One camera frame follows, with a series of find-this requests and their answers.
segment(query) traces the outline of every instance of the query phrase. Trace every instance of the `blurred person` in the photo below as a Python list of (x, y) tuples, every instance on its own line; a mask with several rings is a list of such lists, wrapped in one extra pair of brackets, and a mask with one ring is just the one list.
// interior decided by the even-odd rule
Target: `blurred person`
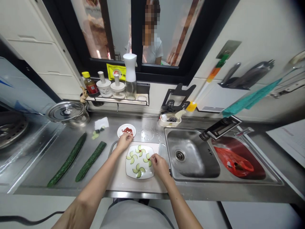
[[(132, 140), (133, 136), (129, 133), (124, 133), (119, 138), (117, 147), (110, 157), (52, 228), (90, 228), (109, 180), (113, 172), (115, 172), (116, 161), (122, 152), (128, 148)], [(158, 154), (152, 155), (150, 160), (156, 175), (159, 176), (167, 189), (179, 229), (202, 229), (200, 223), (181, 196), (174, 179), (170, 176), (166, 160)], [(160, 209), (148, 207), (131, 199), (117, 199), (109, 207), (100, 228), (174, 229), (170, 220)]]
[[(156, 33), (157, 24), (160, 21), (159, 0), (147, 0), (145, 6), (145, 25), (142, 31), (143, 57), (146, 64), (161, 64), (163, 56), (162, 41)], [(127, 45), (127, 53), (132, 52), (131, 38)]]

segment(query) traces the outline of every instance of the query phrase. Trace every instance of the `sink drain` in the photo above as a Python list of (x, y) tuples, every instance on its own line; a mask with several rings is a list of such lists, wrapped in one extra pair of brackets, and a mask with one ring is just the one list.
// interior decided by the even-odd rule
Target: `sink drain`
[(186, 161), (186, 154), (183, 150), (177, 149), (175, 151), (175, 157), (179, 162), (185, 162)]

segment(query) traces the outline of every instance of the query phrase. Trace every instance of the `spice rack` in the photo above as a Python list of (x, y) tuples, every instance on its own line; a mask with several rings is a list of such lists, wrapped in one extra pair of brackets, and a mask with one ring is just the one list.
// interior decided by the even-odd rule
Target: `spice rack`
[(148, 83), (139, 83), (137, 82), (137, 94), (135, 100), (131, 99), (117, 99), (117, 98), (104, 98), (102, 96), (98, 97), (87, 97), (87, 101), (97, 101), (97, 102), (109, 102), (109, 103), (122, 103), (122, 104), (133, 104), (133, 105), (142, 105), (149, 106), (150, 98), (149, 98), (149, 89), (150, 84)]

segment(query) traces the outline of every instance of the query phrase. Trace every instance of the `stainless steel pot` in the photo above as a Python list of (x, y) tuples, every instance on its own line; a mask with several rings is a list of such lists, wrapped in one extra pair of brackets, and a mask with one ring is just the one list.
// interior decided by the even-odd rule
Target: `stainless steel pot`
[(78, 101), (60, 102), (49, 108), (46, 117), (52, 122), (62, 122), (70, 128), (82, 128), (90, 122), (88, 104)]

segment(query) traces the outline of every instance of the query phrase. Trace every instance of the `green towel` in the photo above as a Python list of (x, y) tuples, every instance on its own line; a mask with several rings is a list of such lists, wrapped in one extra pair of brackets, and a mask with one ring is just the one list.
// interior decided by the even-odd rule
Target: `green towel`
[(231, 106), (229, 106), (227, 109), (225, 109), (222, 112), (223, 117), (229, 117), (231, 115), (235, 115), (239, 113), (242, 109), (251, 109), (258, 101), (260, 101), (262, 98), (264, 98), (266, 95), (268, 95), (282, 80), (279, 79), (264, 88), (258, 90), (257, 92), (254, 92), (251, 95), (248, 95), (247, 97), (238, 100), (237, 102), (233, 103)]

